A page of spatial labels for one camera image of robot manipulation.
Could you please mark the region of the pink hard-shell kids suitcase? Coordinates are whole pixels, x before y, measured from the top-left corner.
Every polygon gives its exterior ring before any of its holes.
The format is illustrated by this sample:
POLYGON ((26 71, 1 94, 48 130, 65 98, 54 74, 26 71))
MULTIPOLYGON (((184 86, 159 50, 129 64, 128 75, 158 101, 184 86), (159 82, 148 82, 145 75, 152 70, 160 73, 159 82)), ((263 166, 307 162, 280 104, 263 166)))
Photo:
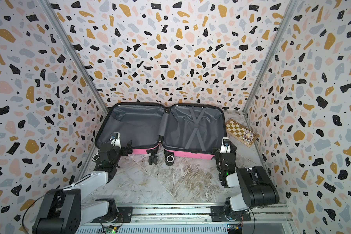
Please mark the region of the pink hard-shell kids suitcase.
POLYGON ((109 109, 95 140, 100 148, 120 133, 122 145, 132 143, 133 154, 151 154, 165 150, 168 165, 175 157, 206 159, 220 152, 222 138, 227 137, 225 116, 215 106, 181 103, 165 107, 158 103, 122 102, 109 109))

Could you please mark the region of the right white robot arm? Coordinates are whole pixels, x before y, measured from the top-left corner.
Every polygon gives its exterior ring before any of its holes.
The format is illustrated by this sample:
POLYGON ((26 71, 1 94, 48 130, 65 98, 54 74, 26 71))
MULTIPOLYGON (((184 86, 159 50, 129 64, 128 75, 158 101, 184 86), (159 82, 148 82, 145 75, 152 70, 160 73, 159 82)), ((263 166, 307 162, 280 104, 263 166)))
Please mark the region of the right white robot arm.
POLYGON ((238 168, 236 155, 232 152, 217 152, 215 160, 221 185, 240 189, 237 195, 228 197, 224 202, 221 213, 227 220, 243 218, 244 212, 251 208, 279 203, 278 191, 262 166, 238 168))

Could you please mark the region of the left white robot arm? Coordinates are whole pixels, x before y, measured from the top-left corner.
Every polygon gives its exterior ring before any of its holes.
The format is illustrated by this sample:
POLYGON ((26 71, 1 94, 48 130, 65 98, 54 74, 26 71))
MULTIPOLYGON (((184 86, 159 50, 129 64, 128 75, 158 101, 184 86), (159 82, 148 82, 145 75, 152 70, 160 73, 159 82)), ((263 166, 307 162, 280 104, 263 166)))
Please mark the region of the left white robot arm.
POLYGON ((96 166, 90 174, 66 187, 51 189, 39 197, 41 205, 31 229, 21 223, 26 234, 74 234, 78 228, 94 219, 117 213, 114 199, 99 199, 90 204, 82 201, 96 189, 110 182, 117 173, 122 156, 133 153, 132 143, 118 146, 105 143, 92 161, 96 166))

